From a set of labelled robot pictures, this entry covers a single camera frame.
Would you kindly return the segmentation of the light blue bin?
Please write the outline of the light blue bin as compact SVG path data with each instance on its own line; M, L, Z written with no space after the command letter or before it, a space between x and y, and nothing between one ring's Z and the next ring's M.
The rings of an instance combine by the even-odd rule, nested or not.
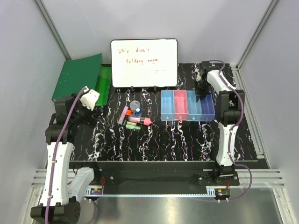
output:
M202 110L200 100L197 100L195 91L186 91L188 116L187 121L200 121Z
M174 93L173 90L161 91L161 120L174 120Z

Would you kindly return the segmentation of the pink plastic bin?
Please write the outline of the pink plastic bin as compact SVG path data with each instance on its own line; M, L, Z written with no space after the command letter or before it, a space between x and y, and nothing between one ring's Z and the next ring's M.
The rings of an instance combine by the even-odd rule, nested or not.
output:
M187 120L188 105L186 90L174 90L174 120Z

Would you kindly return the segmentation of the clear jar of clips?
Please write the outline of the clear jar of clips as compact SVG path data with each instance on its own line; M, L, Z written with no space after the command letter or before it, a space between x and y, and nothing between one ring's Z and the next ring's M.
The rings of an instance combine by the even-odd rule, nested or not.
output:
M137 100L133 100L133 101L130 102L129 107L130 107L132 112L136 112L136 109L140 108L140 102L137 101Z

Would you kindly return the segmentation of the purple plastic bin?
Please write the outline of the purple plastic bin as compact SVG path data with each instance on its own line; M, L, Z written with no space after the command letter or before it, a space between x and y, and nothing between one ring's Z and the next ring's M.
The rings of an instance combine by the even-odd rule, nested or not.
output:
M209 94L200 100L201 104L201 118L200 121L202 122L210 122L215 117L215 110L214 110L214 102L213 102L213 96L212 93L209 92Z

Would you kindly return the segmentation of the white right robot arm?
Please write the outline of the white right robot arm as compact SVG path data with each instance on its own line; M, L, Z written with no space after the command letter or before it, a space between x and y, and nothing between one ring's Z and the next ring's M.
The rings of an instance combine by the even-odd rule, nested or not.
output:
M220 60L202 61L196 70L196 100L202 100L212 87L217 94L215 118L220 129L219 149L210 179L223 185L234 178L236 163L234 160L235 136L244 116L243 90L235 88L225 78L225 63Z

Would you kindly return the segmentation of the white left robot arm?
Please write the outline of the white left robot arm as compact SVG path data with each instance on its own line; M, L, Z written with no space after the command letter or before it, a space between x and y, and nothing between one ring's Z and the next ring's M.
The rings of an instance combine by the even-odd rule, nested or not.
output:
M45 131L48 154L45 184L39 204L30 210L31 218L41 224L76 224L87 186L101 179L96 168L82 167L74 180L68 181L77 128L91 117L99 96L95 90L85 87L78 94L54 102L55 113Z

